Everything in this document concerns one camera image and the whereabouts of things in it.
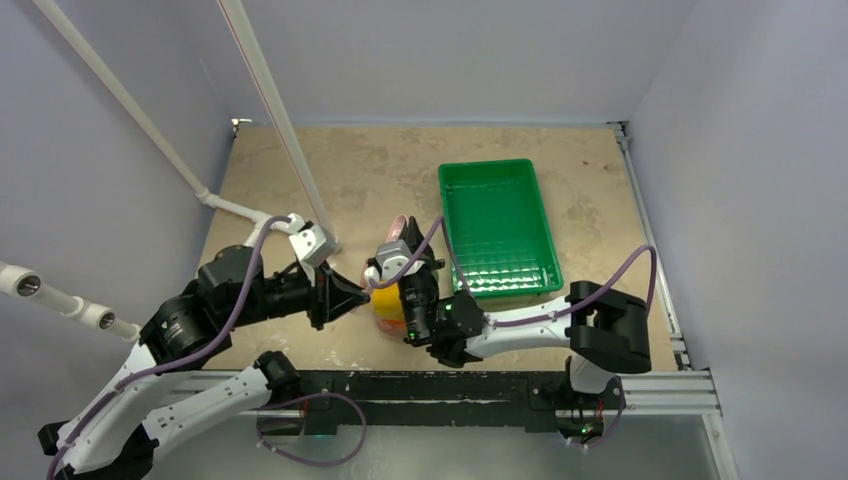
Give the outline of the yellow toy bell pepper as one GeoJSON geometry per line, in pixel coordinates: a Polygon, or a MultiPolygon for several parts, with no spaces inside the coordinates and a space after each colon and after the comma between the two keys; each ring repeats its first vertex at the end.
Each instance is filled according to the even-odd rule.
{"type": "Polygon", "coordinates": [[[375,289],[371,293],[371,305],[377,320],[380,318],[403,320],[403,308],[397,284],[375,289]]]}

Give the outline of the clear pink zip top bag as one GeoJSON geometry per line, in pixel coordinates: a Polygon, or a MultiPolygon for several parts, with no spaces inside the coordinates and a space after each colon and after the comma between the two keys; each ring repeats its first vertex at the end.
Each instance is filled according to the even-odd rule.
{"type": "Polygon", "coordinates": [[[399,215],[393,221],[386,240],[377,247],[375,255],[366,261],[361,285],[370,295],[372,315],[377,329],[386,337],[403,342],[407,327],[401,303],[400,281],[386,288],[375,289],[393,278],[413,257],[414,250],[401,245],[402,234],[410,217],[399,215]]]}

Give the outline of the orange green toy mango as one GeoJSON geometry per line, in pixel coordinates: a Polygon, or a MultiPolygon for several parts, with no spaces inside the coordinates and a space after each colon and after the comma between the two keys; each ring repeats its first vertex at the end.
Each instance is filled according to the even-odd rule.
{"type": "Polygon", "coordinates": [[[393,338],[404,338],[406,335],[406,325],[403,320],[380,318],[376,321],[376,326],[382,334],[393,338]]]}

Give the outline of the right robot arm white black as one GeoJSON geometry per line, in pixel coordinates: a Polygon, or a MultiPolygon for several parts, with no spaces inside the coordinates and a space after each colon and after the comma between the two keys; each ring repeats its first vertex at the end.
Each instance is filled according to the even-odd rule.
{"type": "Polygon", "coordinates": [[[639,247],[604,284],[575,281],[567,294],[545,303],[487,312],[466,287],[441,297],[435,273],[444,262],[414,217],[400,216],[394,228],[383,277],[398,288],[406,343],[440,364],[463,368],[513,351],[568,348],[573,354],[561,392],[576,407],[596,399],[616,374],[651,371],[648,320],[655,287],[641,299],[614,285],[641,253],[654,256],[652,247],[639,247]]]}

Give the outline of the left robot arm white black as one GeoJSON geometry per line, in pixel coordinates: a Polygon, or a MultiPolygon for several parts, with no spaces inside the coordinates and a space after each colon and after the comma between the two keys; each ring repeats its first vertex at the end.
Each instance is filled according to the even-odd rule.
{"type": "Polygon", "coordinates": [[[280,351],[262,353],[233,377],[164,405],[179,383],[228,349],[239,327],[305,313],[322,329],[365,305],[363,288],[327,263],[313,273],[298,263],[272,276],[260,253],[234,245],[198,270],[165,301],[99,397],[71,420],[38,434],[51,479],[140,479],[154,461],[194,435],[245,411],[284,409],[303,393],[301,377],[280,351]]]}

